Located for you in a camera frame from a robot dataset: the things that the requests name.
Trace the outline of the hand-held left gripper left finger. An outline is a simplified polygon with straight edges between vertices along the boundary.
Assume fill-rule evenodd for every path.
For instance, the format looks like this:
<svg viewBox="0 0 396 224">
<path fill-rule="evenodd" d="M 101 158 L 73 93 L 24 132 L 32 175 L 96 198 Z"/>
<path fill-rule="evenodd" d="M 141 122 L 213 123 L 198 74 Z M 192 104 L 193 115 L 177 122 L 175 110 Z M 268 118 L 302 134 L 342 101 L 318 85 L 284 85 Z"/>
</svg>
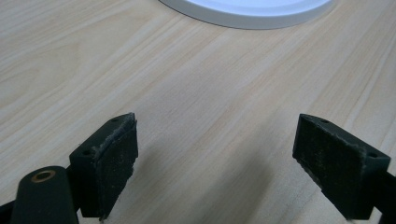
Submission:
<svg viewBox="0 0 396 224">
<path fill-rule="evenodd" d="M 106 219 L 134 172 L 138 158 L 133 113 L 107 121 L 70 155 L 70 171 L 84 217 Z"/>
</svg>

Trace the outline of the white round plate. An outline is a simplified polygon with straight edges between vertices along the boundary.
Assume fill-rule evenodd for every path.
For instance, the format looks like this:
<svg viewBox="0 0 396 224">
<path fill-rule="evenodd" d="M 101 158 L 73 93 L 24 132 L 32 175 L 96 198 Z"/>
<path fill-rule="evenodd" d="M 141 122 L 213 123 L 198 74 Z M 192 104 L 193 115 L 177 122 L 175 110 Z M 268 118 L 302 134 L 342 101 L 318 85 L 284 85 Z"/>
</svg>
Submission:
<svg viewBox="0 0 396 224">
<path fill-rule="evenodd" d="M 224 27 L 269 30 L 313 20 L 335 0 L 159 0 L 199 21 Z"/>
</svg>

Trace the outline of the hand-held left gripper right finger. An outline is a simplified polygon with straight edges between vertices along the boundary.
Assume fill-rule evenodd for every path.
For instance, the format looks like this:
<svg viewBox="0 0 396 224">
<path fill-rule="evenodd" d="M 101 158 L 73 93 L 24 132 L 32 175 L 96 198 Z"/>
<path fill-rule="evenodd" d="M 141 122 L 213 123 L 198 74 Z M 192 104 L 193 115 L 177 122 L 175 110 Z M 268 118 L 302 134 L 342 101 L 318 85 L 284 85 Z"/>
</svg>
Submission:
<svg viewBox="0 0 396 224">
<path fill-rule="evenodd" d="M 292 157 L 345 219 L 391 219 L 390 157 L 330 121 L 299 116 Z"/>
</svg>

